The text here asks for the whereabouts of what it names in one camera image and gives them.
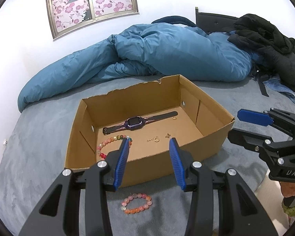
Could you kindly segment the right hand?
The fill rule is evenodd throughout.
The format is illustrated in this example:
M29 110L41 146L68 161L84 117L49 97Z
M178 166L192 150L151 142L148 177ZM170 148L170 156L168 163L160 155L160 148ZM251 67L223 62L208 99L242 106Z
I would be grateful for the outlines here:
M295 204L295 183L291 182L279 182L281 193L284 197L283 204L286 207L290 207L292 203Z

